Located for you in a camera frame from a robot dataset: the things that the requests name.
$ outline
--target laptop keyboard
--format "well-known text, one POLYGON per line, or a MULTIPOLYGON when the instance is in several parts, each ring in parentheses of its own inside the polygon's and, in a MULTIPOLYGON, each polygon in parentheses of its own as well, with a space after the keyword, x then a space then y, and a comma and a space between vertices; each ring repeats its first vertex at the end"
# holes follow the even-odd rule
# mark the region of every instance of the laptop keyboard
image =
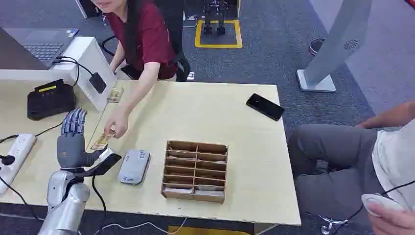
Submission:
POLYGON ((41 61, 54 60, 56 54, 63 46, 62 43, 44 43, 44 44, 31 44, 23 45, 30 53, 32 53, 36 58, 41 61))

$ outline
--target gray pants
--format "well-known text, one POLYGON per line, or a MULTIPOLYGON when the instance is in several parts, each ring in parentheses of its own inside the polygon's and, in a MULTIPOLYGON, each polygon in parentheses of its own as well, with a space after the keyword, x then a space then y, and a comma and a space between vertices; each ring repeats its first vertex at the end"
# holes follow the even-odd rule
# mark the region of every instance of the gray pants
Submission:
MULTIPOLYGON (((377 133, 350 126, 302 125, 288 142, 300 212, 344 220, 362 205, 364 193, 383 192, 373 168, 377 133), (317 160, 336 170, 316 171, 317 160)), ((353 221, 369 225, 363 209, 353 221)))

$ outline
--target white remote controller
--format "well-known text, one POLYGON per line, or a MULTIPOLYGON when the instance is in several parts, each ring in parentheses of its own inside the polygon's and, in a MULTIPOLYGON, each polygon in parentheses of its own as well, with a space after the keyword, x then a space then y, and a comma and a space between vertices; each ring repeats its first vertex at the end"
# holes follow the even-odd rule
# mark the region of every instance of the white remote controller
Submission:
POLYGON ((128 150, 119 170, 118 181, 133 185, 141 183, 149 161, 149 152, 136 149, 128 150))
POLYGON ((386 198, 380 195, 376 195, 376 194, 363 194, 362 202, 363 202, 363 205, 365 205, 366 210, 368 210, 369 214, 376 216, 376 217, 381 217, 381 216, 368 209, 369 203, 380 204, 384 208, 388 210, 392 210, 392 211, 398 211, 398 212, 405 211, 405 208, 403 208, 403 206, 401 206, 399 203, 393 201, 392 199, 389 199, 389 198, 386 198))
MULTIPOLYGON (((0 176, 7 184, 10 185, 13 182, 35 141, 36 137, 33 134, 19 134, 7 153, 15 158, 14 162, 10 165, 3 165, 0 162, 0 176)), ((7 189, 7 185, 0 182, 0 195, 3 195, 7 189)))

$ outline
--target banknote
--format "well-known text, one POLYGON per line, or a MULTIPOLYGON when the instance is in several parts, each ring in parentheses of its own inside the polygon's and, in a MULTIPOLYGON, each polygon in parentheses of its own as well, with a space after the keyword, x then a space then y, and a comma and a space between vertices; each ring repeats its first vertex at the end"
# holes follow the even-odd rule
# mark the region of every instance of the banknote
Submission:
POLYGON ((110 103, 119 103, 123 93, 124 88, 113 88, 111 90, 110 96, 107 98, 107 101, 110 103))
POLYGON ((102 134, 98 140, 92 145, 91 150, 102 150, 107 146, 108 141, 115 136, 115 131, 111 131, 110 133, 102 134))

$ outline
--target person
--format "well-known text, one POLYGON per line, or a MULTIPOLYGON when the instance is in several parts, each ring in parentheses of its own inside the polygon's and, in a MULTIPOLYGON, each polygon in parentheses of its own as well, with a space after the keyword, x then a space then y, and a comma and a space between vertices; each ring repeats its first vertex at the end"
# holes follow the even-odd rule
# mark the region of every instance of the person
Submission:
POLYGON ((369 214, 375 235, 415 235, 415 212, 391 211, 379 204, 369 204, 369 209, 380 215, 369 214))
POLYGON ((177 64, 163 16, 152 0, 92 0, 106 13, 118 38, 118 46, 110 67, 115 71, 126 59, 141 73, 126 103, 110 115, 105 133, 116 131, 122 137, 128 129, 128 117, 137 104, 150 92, 157 79, 176 80, 177 64))
MULTIPOLYGON (((383 193, 415 180, 415 102, 398 105, 355 127, 301 125, 290 137, 288 150, 300 211, 345 220, 361 207, 362 194, 383 193), (372 130, 399 126, 404 127, 372 130), (316 170, 321 165, 318 160, 328 162, 327 172, 316 170)), ((385 196, 415 211, 415 185, 385 196)), ((353 220, 370 226, 366 210, 353 220)))

